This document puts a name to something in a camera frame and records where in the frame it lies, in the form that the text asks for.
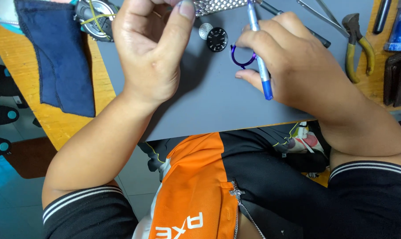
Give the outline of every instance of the striped sleeve cuff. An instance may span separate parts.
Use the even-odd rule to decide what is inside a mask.
[[[380,161],[356,161],[337,166],[329,177],[329,182],[338,174],[350,172],[352,170],[385,170],[401,174],[401,166]]]
[[[56,199],[44,209],[43,224],[45,224],[49,217],[58,212],[61,208],[69,204],[79,203],[81,201],[87,200],[90,197],[98,196],[102,193],[120,193],[124,195],[119,187],[115,187],[112,185],[92,187],[68,193]]]

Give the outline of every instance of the navy microfiber cloth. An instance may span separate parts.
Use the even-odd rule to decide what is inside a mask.
[[[94,96],[81,25],[75,6],[41,0],[15,0],[19,25],[34,46],[40,75],[40,102],[63,112],[94,117]]]

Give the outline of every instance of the gray mat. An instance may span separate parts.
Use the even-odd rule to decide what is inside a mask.
[[[111,2],[121,5],[123,0]],[[295,12],[307,27],[331,41],[329,50],[344,69],[348,40],[341,33],[302,8],[296,0],[267,2],[282,11]],[[305,2],[324,15],[315,0]],[[363,34],[367,31],[373,2],[374,0],[325,0],[340,23],[347,14],[359,12]],[[259,19],[269,19],[273,16],[259,6],[256,9]],[[206,41],[200,38],[198,29],[203,23],[221,27],[227,32],[229,44],[222,52],[211,52],[206,46]],[[276,101],[267,101],[264,95],[249,83],[235,79],[234,75],[240,67],[231,60],[230,44],[236,41],[246,24],[246,7],[213,13],[195,21],[189,45],[181,61],[178,91],[155,112],[142,140],[166,139],[313,118],[305,112]],[[124,75],[115,44],[98,42],[98,46],[118,95],[124,85]],[[246,62],[251,54],[252,51],[248,49],[236,49],[237,60],[240,62]],[[355,65],[358,64],[360,54],[361,47],[357,46]],[[250,68],[257,69],[256,62],[251,64]]]

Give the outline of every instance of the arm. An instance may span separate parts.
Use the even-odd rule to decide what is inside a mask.
[[[176,4],[174,0],[166,2]],[[114,19],[113,35],[124,70],[124,90],[52,160],[43,186],[44,208],[72,191],[116,185],[113,179],[127,163],[152,114],[174,95],[195,9],[191,1],[184,1],[164,22],[152,13],[154,8],[157,13],[168,14],[166,5],[125,0]]]
[[[401,165],[401,127],[385,109],[367,99],[338,62],[293,13],[260,22],[243,32],[237,46],[250,47],[267,63],[274,99],[314,115],[334,149],[330,164],[377,160]],[[262,90],[258,73],[236,73]]]

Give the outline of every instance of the purple ring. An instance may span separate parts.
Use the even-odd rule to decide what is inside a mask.
[[[251,58],[248,62],[246,62],[246,63],[239,63],[239,62],[237,62],[236,59],[235,59],[235,49],[236,49],[236,45],[234,45],[234,46],[233,46],[233,45],[230,45],[230,47],[231,47],[231,58],[233,59],[233,62],[234,62],[236,65],[240,66],[243,70],[246,70],[245,66],[248,66],[248,65],[252,64],[252,62],[255,61],[255,59],[256,59],[256,54],[255,54],[255,52],[254,52],[253,55],[252,55],[252,58]]]

